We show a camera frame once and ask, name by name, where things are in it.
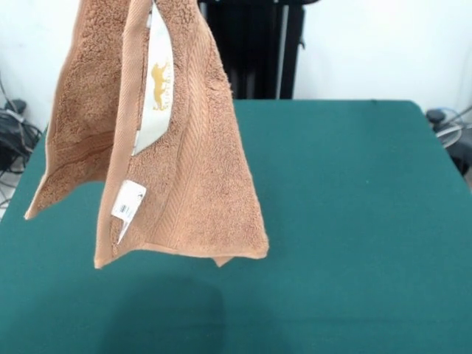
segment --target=green table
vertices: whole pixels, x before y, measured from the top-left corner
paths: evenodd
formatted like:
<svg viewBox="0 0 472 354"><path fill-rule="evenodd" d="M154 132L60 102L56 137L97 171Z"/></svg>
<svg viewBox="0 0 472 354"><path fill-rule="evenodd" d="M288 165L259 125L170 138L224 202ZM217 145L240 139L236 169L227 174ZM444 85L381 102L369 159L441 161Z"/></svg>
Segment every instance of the green table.
<svg viewBox="0 0 472 354"><path fill-rule="evenodd" d="M0 225L0 353L472 353L472 200L408 102L237 102L265 260L94 270L101 184Z"/></svg>

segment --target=black cable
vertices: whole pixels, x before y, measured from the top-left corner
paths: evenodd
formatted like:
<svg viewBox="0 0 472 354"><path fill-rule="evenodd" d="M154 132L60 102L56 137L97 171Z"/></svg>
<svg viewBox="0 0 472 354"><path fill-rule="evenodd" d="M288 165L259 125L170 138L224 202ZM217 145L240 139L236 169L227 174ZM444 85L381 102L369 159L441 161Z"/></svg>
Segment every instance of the black cable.
<svg viewBox="0 0 472 354"><path fill-rule="evenodd" d="M444 122L440 123L437 127L438 128L442 128L444 127L445 125L455 121L455 120L458 120L459 118L462 118L463 116L465 116L467 113L469 113L470 111L472 111L472 105L468 106L464 111L462 112L459 112L458 114L456 114L455 116L453 116L452 118L450 119L445 119Z"/></svg>

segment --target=brown towel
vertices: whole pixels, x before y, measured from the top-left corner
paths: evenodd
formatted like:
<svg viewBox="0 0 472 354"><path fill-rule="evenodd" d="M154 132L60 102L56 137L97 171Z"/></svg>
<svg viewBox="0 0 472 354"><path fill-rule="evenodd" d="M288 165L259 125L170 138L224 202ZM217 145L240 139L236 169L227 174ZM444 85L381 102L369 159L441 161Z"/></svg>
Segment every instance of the brown towel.
<svg viewBox="0 0 472 354"><path fill-rule="evenodd" d="M113 145L129 0L82 0L46 137L46 172L25 218L87 181L104 181Z"/></svg>
<svg viewBox="0 0 472 354"><path fill-rule="evenodd" d="M150 2L131 0L95 266L101 268L135 249L211 257L220 266L231 257L263 258L268 239L214 38L196 0L157 2L173 51L170 125L157 142L132 156L142 121L145 78L154 68L147 63ZM136 200L144 193L124 181L146 189L139 207ZM128 194L117 201L122 185ZM111 214L130 206L137 208L136 214L120 235L124 223Z"/></svg>

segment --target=towel tag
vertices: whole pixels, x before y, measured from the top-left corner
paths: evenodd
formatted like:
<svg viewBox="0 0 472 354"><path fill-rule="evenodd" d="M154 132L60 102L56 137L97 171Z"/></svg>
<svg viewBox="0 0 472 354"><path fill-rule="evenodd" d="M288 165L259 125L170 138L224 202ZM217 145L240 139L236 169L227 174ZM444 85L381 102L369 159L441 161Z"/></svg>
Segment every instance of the towel tag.
<svg viewBox="0 0 472 354"><path fill-rule="evenodd" d="M111 214L123 220L123 227L118 237L118 244L125 236L134 215L146 195L146 188L136 182L125 180L118 192L117 199L111 210Z"/></svg>
<svg viewBox="0 0 472 354"><path fill-rule="evenodd" d="M170 34L155 1L147 25L149 46L141 127L136 132L133 156L156 142L169 128L174 91L174 61Z"/></svg>

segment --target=hanging towel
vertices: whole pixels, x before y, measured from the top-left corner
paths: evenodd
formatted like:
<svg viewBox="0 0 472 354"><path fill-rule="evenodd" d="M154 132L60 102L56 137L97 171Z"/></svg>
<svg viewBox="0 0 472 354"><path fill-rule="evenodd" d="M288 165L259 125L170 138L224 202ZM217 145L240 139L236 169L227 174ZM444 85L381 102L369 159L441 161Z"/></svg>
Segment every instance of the hanging towel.
<svg viewBox="0 0 472 354"><path fill-rule="evenodd" d="M95 266L137 249L219 266L264 258L229 82L196 0L131 0L121 80Z"/></svg>
<svg viewBox="0 0 472 354"><path fill-rule="evenodd" d="M122 32L129 0L82 0L46 135L46 171L25 215L104 181L117 120Z"/></svg>

